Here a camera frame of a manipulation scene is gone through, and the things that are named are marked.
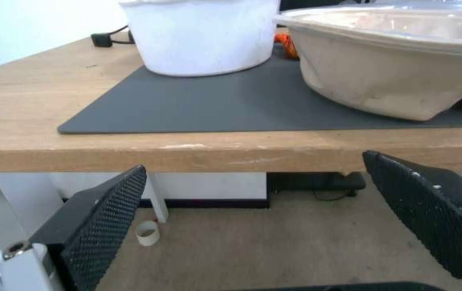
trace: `black cable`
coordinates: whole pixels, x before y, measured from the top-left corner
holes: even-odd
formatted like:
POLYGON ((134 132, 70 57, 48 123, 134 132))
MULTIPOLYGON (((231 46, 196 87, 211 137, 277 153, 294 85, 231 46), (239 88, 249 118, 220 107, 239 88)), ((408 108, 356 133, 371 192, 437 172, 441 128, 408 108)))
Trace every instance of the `black cable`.
MULTIPOLYGON (((333 180, 333 175, 334 173, 327 173, 326 177, 325 177, 325 181, 323 182, 323 185, 324 186, 328 186, 331 184, 332 180, 333 180)), ((319 201, 326 201, 326 202, 330 202, 330 201, 337 201, 337 200, 340 200, 346 196, 348 196, 348 192, 345 191, 343 195, 341 196, 337 196, 337 197, 333 197, 331 199, 324 199, 322 197, 318 197, 317 194, 315 193, 315 184, 314 184, 314 179, 312 179, 312 194, 314 195, 314 198, 316 200, 319 200, 319 201)))
POLYGON ((112 40, 113 44, 134 44, 133 42, 130 41, 119 41, 119 40, 112 40))
POLYGON ((113 31, 113 32, 109 32, 109 33, 106 33, 106 34, 108 34, 108 35, 113 35, 113 34, 115 34, 115 33, 119 33, 120 31, 122 31, 122 30, 124 30, 125 28, 128 28, 128 27, 129 27, 129 26, 126 25, 126 26, 124 26, 124 27, 122 27, 122 28, 120 28, 120 29, 118 29, 118 30, 115 30, 115 31, 113 31))

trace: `white table leg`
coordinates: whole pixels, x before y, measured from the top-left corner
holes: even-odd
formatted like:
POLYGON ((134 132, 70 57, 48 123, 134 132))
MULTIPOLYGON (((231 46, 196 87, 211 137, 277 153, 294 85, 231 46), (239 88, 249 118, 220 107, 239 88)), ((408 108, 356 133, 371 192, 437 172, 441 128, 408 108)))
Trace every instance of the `white table leg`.
POLYGON ((166 223, 168 220, 168 208, 166 208, 165 199, 158 191, 155 173, 147 173, 147 183, 145 185, 144 196, 150 199, 154 208, 157 220, 166 223))
POLYGON ((28 236, 64 204, 46 173, 0 173, 0 190, 28 236))

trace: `black cord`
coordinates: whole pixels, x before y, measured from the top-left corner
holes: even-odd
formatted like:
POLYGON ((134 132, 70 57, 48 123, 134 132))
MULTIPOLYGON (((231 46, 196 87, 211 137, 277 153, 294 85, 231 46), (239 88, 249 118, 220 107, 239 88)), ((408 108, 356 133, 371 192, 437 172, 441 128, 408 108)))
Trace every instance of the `black cord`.
POLYGON ((134 44, 133 42, 130 41, 119 41, 119 40, 112 40, 113 44, 134 44))
POLYGON ((120 28, 120 29, 118 29, 118 30, 115 30, 115 31, 113 31, 113 32, 109 32, 109 33, 106 33, 106 34, 108 34, 108 35, 113 35, 113 34, 115 34, 115 33, 119 33, 120 31, 122 31, 122 30, 124 30, 125 28, 128 28, 128 27, 129 27, 129 26, 126 25, 126 26, 124 26, 124 27, 122 27, 122 28, 120 28))
MULTIPOLYGON (((333 175, 334 175, 334 173, 327 173, 327 175, 325 177, 325 182, 323 182, 324 186, 327 186, 327 185, 331 184, 331 182, 333 180, 333 175)), ((315 193, 314 179, 312 179, 312 194, 314 195, 314 198, 316 200, 330 202, 330 201, 337 201, 337 200, 340 200, 340 199, 346 197, 348 195, 348 192, 345 191, 344 195, 333 197, 331 199, 324 199, 322 197, 318 197, 317 194, 315 193)))
POLYGON ((132 33, 128 31, 129 41, 120 41, 120 40, 113 40, 111 39, 111 35, 119 33, 120 31, 128 28, 129 26, 126 25, 120 29, 117 29, 113 32, 109 33, 94 33, 91 34, 91 40, 94 46, 102 47, 102 48, 110 48, 113 44, 134 44, 134 38, 132 37, 132 33))

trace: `white plastic bowl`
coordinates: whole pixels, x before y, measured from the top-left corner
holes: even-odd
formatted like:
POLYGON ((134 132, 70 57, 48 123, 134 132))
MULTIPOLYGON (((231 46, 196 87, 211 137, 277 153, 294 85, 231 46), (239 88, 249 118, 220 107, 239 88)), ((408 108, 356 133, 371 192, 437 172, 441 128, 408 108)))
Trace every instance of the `white plastic bowl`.
POLYGON ((146 67, 207 76, 254 67, 272 54, 280 0, 121 0, 146 67))
POLYGON ((360 110, 428 120, 462 98, 462 11, 286 11, 305 82, 360 110))

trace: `wooden table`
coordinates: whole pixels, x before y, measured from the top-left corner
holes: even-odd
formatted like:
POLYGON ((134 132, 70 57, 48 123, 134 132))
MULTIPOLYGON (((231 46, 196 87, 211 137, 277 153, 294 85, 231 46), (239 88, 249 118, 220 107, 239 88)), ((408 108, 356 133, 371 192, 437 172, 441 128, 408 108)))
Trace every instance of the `wooden table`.
POLYGON ((462 129, 60 135, 57 127, 143 63, 89 39, 0 66, 0 171, 355 171, 372 149, 462 169, 462 129))

